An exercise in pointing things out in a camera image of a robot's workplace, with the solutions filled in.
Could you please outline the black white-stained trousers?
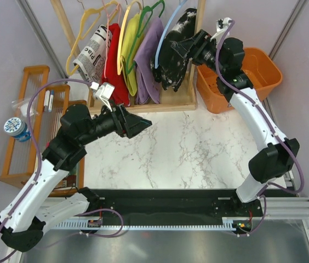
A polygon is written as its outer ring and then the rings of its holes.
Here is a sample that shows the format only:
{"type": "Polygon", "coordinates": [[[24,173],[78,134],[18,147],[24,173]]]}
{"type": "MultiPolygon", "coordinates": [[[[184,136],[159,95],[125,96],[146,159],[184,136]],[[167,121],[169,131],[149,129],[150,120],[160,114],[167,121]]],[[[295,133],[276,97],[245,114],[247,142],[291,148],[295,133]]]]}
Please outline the black white-stained trousers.
{"type": "Polygon", "coordinates": [[[167,90],[179,90],[186,74],[188,58],[182,58],[172,47],[173,42],[181,42],[194,36],[196,23],[196,8],[188,8],[165,36],[158,58],[158,67],[151,59],[151,71],[156,82],[167,90]]]}

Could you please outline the light blue hanger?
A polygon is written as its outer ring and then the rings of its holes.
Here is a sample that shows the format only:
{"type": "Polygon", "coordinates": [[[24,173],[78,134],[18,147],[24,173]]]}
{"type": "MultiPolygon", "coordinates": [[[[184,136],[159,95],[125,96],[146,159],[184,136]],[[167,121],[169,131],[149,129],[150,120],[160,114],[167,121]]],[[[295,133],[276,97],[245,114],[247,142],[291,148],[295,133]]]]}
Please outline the light blue hanger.
{"type": "Polygon", "coordinates": [[[179,5],[176,7],[174,12],[172,13],[171,17],[169,18],[169,20],[168,20],[168,22],[167,22],[167,24],[166,24],[166,26],[163,30],[163,33],[162,33],[161,38],[159,40],[158,47],[157,47],[155,57],[154,57],[154,67],[155,67],[155,69],[157,69],[158,66],[159,66],[159,55],[160,55],[160,52],[161,52],[161,48],[162,48],[164,39],[165,39],[166,34],[168,32],[169,26],[171,25],[172,21],[174,20],[175,16],[179,12],[179,10],[184,6],[184,4],[186,2],[187,2],[187,0],[179,1],[179,5]]]}

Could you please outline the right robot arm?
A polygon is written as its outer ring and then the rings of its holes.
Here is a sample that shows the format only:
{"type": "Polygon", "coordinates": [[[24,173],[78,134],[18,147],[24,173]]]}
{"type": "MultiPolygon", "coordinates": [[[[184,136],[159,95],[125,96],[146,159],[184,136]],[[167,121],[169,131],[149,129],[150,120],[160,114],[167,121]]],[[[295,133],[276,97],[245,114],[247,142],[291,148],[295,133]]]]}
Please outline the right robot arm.
{"type": "Polygon", "coordinates": [[[260,102],[257,92],[247,74],[242,70],[245,57],[243,42],[233,37],[224,37],[217,42],[201,30],[184,41],[170,44],[182,58],[195,65],[205,65],[217,74],[217,87],[249,128],[258,153],[249,161],[249,175],[235,190],[230,209],[235,215],[244,215],[250,203],[274,184],[276,178],[296,167],[300,182],[304,175],[296,156],[300,145],[296,138],[289,139],[275,125],[260,102]]]}

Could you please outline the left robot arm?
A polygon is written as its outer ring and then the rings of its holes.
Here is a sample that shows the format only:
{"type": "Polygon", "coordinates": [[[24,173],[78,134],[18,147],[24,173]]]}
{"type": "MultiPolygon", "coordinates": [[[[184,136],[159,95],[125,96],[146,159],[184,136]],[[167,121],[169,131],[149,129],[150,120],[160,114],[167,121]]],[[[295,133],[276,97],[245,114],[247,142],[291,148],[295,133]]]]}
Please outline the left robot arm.
{"type": "Polygon", "coordinates": [[[60,123],[56,137],[42,153],[40,168],[0,212],[1,240],[14,250],[27,252],[62,221],[99,211],[99,196],[87,187],[55,206],[40,209],[55,186],[87,154],[87,144],[111,133],[131,139],[152,125],[148,119],[128,112],[123,105],[103,106],[101,115],[92,117],[82,104],[69,106],[60,123]]]}

